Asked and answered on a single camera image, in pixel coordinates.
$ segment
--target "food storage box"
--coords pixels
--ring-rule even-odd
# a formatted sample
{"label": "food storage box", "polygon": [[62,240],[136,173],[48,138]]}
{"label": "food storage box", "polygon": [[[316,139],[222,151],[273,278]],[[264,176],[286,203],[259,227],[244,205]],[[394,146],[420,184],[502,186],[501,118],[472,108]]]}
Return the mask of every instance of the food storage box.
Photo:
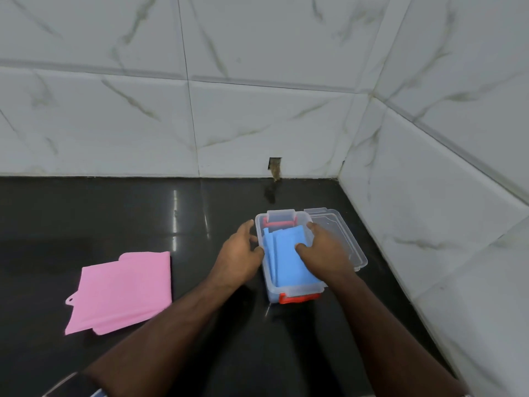
{"label": "food storage box", "polygon": [[[263,231],[265,228],[273,232],[294,226],[304,226],[307,246],[311,246],[314,235],[306,226],[309,221],[320,225],[334,234],[344,247],[349,257],[349,262],[354,266],[354,270],[358,271],[367,265],[366,256],[363,254],[340,213],[325,207],[305,209],[302,212],[297,212],[294,209],[268,210],[266,213],[258,214],[255,217],[255,229],[257,231],[257,238],[259,239],[259,245],[264,248]],[[264,280],[266,282],[268,299],[272,303],[279,302],[285,304],[313,300],[318,298],[325,287],[327,287],[323,281],[312,284],[276,287],[270,277],[270,267],[266,255],[263,259],[262,266],[265,274]]]}

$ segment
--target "tiled wall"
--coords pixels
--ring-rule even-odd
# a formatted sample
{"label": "tiled wall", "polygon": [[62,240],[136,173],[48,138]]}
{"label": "tiled wall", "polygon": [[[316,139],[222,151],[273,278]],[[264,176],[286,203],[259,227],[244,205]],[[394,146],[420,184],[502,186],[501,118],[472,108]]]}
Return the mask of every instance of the tiled wall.
{"label": "tiled wall", "polygon": [[0,173],[336,177],[410,0],[0,0]]}
{"label": "tiled wall", "polygon": [[478,397],[529,381],[529,0],[412,0],[339,179]]}

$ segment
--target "black countertop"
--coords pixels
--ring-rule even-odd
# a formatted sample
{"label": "black countertop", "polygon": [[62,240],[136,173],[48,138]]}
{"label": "black countertop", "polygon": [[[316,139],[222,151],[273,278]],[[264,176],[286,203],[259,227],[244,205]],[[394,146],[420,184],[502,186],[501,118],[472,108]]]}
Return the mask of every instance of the black countertop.
{"label": "black countertop", "polygon": [[[334,180],[181,178],[0,179],[0,395],[40,396],[140,324],[104,336],[64,336],[83,266],[124,252],[171,251],[177,299],[213,266],[222,243],[268,210],[338,210],[368,265],[359,275],[442,360],[373,239]],[[359,352],[330,291],[270,305],[262,272],[205,329],[171,394],[372,394]]]}

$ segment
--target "folded blue mat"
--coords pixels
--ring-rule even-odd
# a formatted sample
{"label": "folded blue mat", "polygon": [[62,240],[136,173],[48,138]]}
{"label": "folded blue mat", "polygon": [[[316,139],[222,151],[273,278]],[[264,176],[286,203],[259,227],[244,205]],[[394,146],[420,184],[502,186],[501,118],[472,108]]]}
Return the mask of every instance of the folded blue mat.
{"label": "folded blue mat", "polygon": [[276,287],[318,283],[296,252],[297,243],[307,243],[303,226],[269,232],[264,229],[264,245],[270,277]]}

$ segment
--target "person's left arm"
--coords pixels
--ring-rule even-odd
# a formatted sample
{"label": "person's left arm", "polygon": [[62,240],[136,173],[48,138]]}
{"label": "person's left arm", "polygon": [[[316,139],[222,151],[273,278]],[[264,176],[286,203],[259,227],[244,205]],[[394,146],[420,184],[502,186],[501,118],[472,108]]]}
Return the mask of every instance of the person's left arm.
{"label": "person's left arm", "polygon": [[251,279],[264,251],[250,250],[253,220],[222,246],[211,273],[195,289],[121,341],[84,370],[109,397],[158,397],[167,393],[189,349],[213,313]]}

